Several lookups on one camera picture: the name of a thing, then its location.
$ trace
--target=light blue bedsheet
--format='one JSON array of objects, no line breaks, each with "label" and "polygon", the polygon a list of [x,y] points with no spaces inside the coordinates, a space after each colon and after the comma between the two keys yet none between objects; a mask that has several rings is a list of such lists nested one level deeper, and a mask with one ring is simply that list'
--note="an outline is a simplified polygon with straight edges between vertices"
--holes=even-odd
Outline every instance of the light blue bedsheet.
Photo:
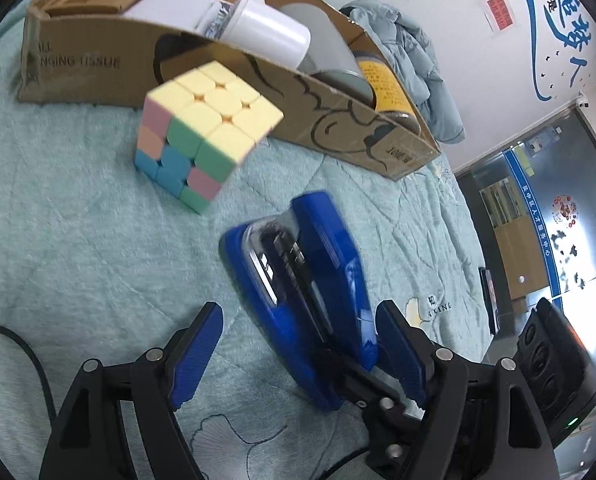
[{"label": "light blue bedsheet", "polygon": [[[24,5],[0,28],[0,324],[37,352],[57,406],[83,361],[133,361],[213,300],[222,339],[177,412],[207,478],[307,480],[366,445],[356,407],[325,415],[297,389],[219,259],[223,232],[285,210],[305,190],[331,194],[374,306],[419,298],[425,332],[481,360],[484,261],[444,156],[391,182],[269,140],[198,216],[134,168],[139,110],[16,100]],[[139,478],[151,478],[130,409],[126,421]],[[0,336],[0,456],[17,479],[38,478],[48,435],[36,374]],[[341,475],[373,478],[361,460]]]}]

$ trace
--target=yellow label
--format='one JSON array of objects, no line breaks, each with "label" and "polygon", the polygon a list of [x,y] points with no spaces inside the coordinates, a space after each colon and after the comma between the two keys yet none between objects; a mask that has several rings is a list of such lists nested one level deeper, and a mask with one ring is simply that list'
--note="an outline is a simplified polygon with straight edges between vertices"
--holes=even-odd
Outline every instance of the yellow label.
[{"label": "yellow label", "polygon": [[415,117],[409,99],[388,66],[370,59],[359,59],[358,65],[376,92],[377,112],[404,112]]}]

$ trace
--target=rubik's cube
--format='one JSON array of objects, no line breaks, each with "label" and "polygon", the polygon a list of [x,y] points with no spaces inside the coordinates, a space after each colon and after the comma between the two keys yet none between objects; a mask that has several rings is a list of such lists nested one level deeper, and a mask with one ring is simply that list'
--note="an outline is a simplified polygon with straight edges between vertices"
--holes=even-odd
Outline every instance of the rubik's cube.
[{"label": "rubik's cube", "polygon": [[217,61],[147,94],[136,167],[203,212],[283,113]]}]

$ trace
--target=red sign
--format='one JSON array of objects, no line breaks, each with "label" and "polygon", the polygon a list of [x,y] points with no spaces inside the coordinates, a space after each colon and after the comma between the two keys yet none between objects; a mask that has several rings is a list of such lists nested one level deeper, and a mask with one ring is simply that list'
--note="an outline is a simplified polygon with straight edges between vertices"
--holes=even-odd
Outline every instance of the red sign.
[{"label": "red sign", "polygon": [[500,30],[505,30],[505,28],[513,25],[513,18],[511,17],[511,12],[509,12],[509,7],[506,6],[505,0],[489,0],[487,4]]}]

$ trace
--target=white cup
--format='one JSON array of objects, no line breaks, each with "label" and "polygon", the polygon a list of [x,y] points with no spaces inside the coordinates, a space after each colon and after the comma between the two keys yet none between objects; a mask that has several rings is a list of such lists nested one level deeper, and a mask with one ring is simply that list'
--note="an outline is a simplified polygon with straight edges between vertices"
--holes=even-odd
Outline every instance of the white cup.
[{"label": "white cup", "polygon": [[307,54],[311,34],[265,0],[238,0],[218,39],[295,70]]}]

